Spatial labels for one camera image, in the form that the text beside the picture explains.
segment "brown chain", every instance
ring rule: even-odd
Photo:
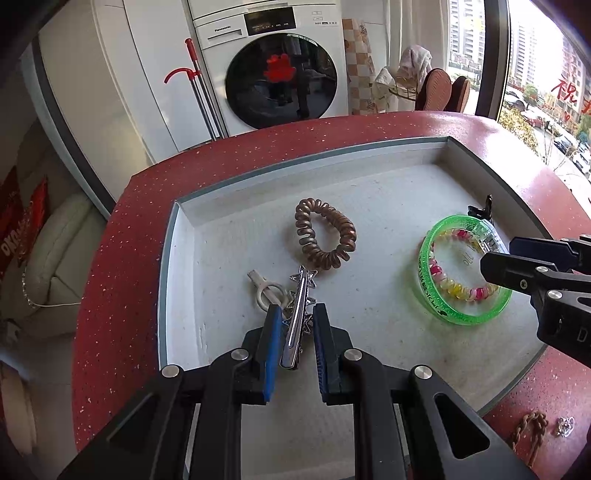
[[[527,466],[532,468],[534,466],[535,458],[538,456],[538,450],[544,442],[544,435],[546,435],[546,428],[548,427],[548,420],[546,420],[546,414],[540,411],[533,411],[524,415],[519,422],[519,425],[515,428],[515,431],[509,438],[509,446],[513,451],[517,449],[517,444],[521,440],[521,434],[527,428],[528,423],[532,423],[532,444],[530,460],[527,462]]]

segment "washing machine door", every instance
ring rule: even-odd
[[[320,118],[337,86],[325,49],[297,34],[257,38],[232,60],[226,76],[228,104],[244,123],[272,127]]]

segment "floor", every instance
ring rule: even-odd
[[[0,360],[28,382],[37,428],[37,447],[27,458],[39,480],[54,480],[76,456],[72,422],[74,336],[45,342],[21,340],[16,349],[0,346]]]

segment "towel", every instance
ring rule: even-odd
[[[407,47],[400,57],[400,64],[396,77],[416,79],[418,91],[421,91],[425,77],[433,68],[431,67],[431,52],[420,45]]]

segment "washing machine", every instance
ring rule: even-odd
[[[338,5],[261,2],[194,24],[230,136],[349,113]]]

